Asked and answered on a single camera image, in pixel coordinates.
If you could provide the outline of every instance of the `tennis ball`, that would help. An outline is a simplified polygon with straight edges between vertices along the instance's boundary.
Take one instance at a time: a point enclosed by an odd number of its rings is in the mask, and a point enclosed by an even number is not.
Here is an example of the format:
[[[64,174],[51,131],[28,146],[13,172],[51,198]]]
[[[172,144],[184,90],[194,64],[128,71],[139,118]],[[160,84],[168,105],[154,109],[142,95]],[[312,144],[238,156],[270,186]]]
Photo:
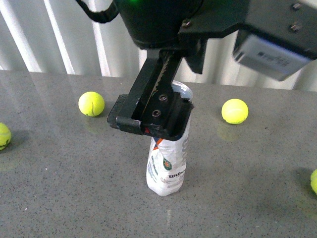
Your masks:
[[[103,112],[105,101],[99,93],[87,92],[80,96],[78,106],[83,114],[95,117]]]
[[[249,109],[240,99],[230,99],[222,106],[223,119],[230,124],[240,124],[248,117]]]
[[[313,191],[317,194],[317,178],[311,181]]]
[[[314,179],[317,179],[317,170],[315,170],[311,175],[311,181],[313,181]]]
[[[0,123],[0,150],[3,150],[11,140],[11,131],[9,128],[3,124]]]

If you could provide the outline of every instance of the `gray countertop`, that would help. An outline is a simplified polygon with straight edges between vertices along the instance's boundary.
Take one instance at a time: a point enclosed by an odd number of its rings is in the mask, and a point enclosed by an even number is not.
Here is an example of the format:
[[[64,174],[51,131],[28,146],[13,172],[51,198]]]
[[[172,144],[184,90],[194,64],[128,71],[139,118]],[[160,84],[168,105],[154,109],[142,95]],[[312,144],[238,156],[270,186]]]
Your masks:
[[[188,83],[195,109],[181,189],[147,188],[150,138],[106,117],[133,79],[0,71],[1,238],[317,237],[317,93]],[[97,91],[101,116],[80,113]],[[222,104],[249,117],[229,125]]]

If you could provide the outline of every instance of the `tennis ball can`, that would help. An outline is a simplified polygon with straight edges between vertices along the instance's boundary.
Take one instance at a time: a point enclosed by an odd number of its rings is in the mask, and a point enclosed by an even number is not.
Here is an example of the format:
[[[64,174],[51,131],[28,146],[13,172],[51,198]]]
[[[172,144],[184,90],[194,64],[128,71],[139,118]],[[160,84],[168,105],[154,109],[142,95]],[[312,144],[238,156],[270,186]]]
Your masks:
[[[185,84],[173,81],[174,92],[192,101],[193,92]],[[184,181],[190,118],[183,136],[177,141],[151,139],[146,179],[148,187],[159,196],[177,192]]]

